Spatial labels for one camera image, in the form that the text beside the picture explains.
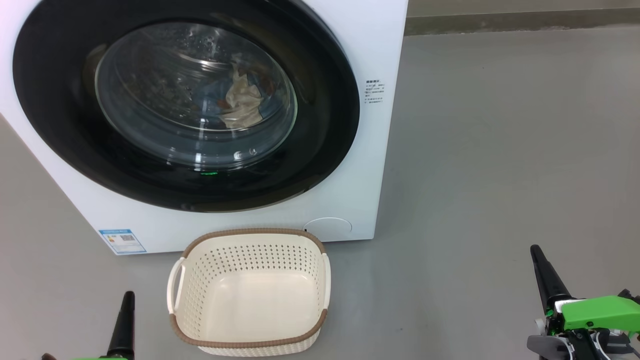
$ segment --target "green plastic part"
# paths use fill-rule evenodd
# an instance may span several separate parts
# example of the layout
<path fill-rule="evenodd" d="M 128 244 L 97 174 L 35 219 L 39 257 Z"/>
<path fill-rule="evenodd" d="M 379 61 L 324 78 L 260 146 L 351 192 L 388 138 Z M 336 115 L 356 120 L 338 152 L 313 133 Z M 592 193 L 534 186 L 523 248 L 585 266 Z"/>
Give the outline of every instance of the green plastic part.
<path fill-rule="evenodd" d="M 564 330 L 618 329 L 640 332 L 640 305 L 618 296 L 597 297 L 562 306 Z"/>

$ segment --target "front-loading washing machine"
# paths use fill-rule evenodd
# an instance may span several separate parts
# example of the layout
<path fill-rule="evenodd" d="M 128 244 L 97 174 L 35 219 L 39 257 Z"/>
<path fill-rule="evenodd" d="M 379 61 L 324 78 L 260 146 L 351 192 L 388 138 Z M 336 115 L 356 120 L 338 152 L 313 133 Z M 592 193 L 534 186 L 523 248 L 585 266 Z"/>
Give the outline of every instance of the front-loading washing machine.
<path fill-rule="evenodd" d="M 0 113 L 116 254 L 374 235 L 406 0 L 0 5 Z"/>

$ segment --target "empty basket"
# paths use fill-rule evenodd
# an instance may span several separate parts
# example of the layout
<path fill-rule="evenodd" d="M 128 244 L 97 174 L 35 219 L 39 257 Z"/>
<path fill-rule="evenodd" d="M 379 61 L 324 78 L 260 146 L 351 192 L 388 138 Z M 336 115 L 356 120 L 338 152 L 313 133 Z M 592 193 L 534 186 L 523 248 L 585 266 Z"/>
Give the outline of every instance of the empty basket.
<path fill-rule="evenodd" d="M 330 293 L 329 258 L 315 236 L 244 229 L 191 243 L 166 296 L 173 330 L 186 343 L 215 355 L 271 356 L 315 342 Z"/>

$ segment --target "glass window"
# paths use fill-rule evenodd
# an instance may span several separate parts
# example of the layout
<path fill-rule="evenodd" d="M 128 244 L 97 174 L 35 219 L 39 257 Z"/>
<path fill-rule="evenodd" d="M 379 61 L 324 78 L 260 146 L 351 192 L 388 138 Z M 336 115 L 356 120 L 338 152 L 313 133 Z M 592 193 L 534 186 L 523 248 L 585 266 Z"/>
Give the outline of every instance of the glass window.
<path fill-rule="evenodd" d="M 196 171 L 250 165 L 273 152 L 296 120 L 291 81 L 251 41 L 171 22 L 113 44 L 95 78 L 100 107 L 128 141 Z"/>

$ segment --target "beige cloth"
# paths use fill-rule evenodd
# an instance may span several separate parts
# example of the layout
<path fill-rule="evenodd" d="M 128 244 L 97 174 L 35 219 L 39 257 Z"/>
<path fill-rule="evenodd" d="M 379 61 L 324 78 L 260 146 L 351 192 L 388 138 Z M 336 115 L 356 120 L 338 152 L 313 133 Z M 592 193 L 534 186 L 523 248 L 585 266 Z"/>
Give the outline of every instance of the beige cloth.
<path fill-rule="evenodd" d="M 230 108 L 220 114 L 220 119 L 229 129 L 244 129 L 262 121 L 262 115 L 258 111 L 262 95 L 257 86 L 249 86 L 246 74 L 239 75 L 237 64 L 234 63 L 233 67 L 234 83 L 225 96 Z"/>

